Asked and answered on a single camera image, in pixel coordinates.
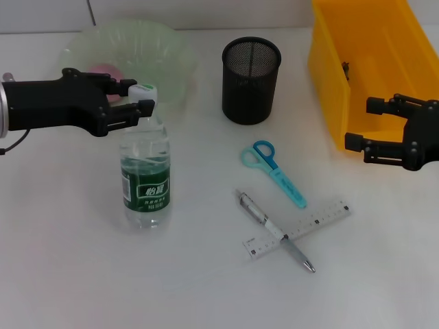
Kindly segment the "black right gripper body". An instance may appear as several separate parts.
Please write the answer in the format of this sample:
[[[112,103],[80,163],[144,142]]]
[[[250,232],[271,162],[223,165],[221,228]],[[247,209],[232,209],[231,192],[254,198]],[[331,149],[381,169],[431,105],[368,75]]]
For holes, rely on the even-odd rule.
[[[438,162],[438,101],[415,109],[403,130],[403,168],[418,171]]]

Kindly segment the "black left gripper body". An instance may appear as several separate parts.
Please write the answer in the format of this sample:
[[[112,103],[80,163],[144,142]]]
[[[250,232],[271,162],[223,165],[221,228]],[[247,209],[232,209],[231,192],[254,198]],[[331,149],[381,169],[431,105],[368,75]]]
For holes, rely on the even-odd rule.
[[[73,126],[103,137],[102,113],[110,106],[85,72],[66,68],[56,80],[2,83],[2,116],[7,131]]]

